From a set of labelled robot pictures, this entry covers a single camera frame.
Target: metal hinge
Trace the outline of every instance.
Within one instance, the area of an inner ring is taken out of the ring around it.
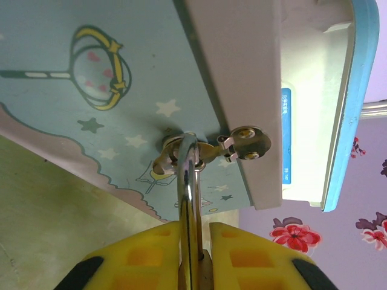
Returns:
[[[178,150],[183,136],[183,134],[174,135],[165,140],[160,156],[153,163],[153,171],[156,174],[176,173]],[[195,168],[197,171],[202,171],[206,164],[218,156],[223,156],[227,162],[232,162],[237,158],[258,159],[272,145],[270,138],[260,128],[254,126],[236,128],[231,131],[230,136],[219,136],[216,141],[217,146],[207,142],[198,142],[199,160]]]

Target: chrome tube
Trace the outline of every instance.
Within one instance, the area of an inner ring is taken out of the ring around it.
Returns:
[[[179,203],[181,266],[187,290],[199,289],[199,254],[197,227],[198,173],[195,165],[199,162],[198,140],[196,136],[185,134],[177,158],[177,196]]]

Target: screw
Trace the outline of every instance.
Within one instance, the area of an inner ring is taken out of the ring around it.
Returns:
[[[255,136],[255,131],[251,128],[243,129],[241,132],[238,133],[238,135],[243,139],[253,138]]]
[[[257,152],[250,152],[246,155],[244,155],[244,158],[247,160],[253,160],[259,158],[259,154]]]

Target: white star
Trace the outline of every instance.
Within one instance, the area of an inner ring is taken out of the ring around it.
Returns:
[[[148,141],[144,140],[141,135],[137,135],[136,137],[126,137],[128,143],[127,146],[134,146],[136,148],[139,148],[142,144],[148,143]]]
[[[215,191],[216,192],[222,192],[223,190],[229,189],[227,185],[222,185],[222,186],[215,186]]]
[[[231,164],[234,164],[234,162],[227,162],[226,159],[221,159],[218,166],[223,166],[224,168],[230,166]]]
[[[119,153],[116,153],[113,148],[109,148],[107,150],[98,150],[98,152],[101,154],[101,158],[106,158],[109,160],[113,160],[114,157],[120,155]]]
[[[176,100],[170,100],[167,103],[157,102],[156,106],[158,106],[158,111],[156,114],[164,114],[168,118],[172,115],[173,112],[181,110],[181,108],[176,106]]]

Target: purple wallpaper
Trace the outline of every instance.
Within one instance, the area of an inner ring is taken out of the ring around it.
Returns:
[[[356,136],[336,210],[284,201],[241,210],[239,226],[303,251],[339,289],[387,289],[387,118],[361,120]]]

